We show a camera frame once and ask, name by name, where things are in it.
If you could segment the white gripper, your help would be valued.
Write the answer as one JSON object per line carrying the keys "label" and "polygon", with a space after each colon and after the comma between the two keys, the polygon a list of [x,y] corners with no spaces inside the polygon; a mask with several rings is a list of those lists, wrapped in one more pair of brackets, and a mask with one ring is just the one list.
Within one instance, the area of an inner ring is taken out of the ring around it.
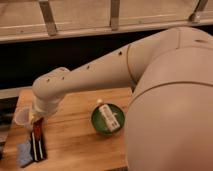
{"label": "white gripper", "polygon": [[49,118],[58,111],[61,101],[61,98],[53,100],[41,100],[35,98],[31,108],[32,120],[37,121],[40,118]]}

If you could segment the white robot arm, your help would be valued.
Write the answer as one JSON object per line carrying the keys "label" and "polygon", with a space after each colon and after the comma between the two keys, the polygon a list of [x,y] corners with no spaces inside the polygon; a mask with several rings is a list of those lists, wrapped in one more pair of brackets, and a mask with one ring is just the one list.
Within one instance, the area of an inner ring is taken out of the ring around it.
{"label": "white robot arm", "polygon": [[213,171],[213,36],[176,27],[75,70],[33,83],[33,110],[57,111],[68,92],[131,87],[125,123],[129,171]]}

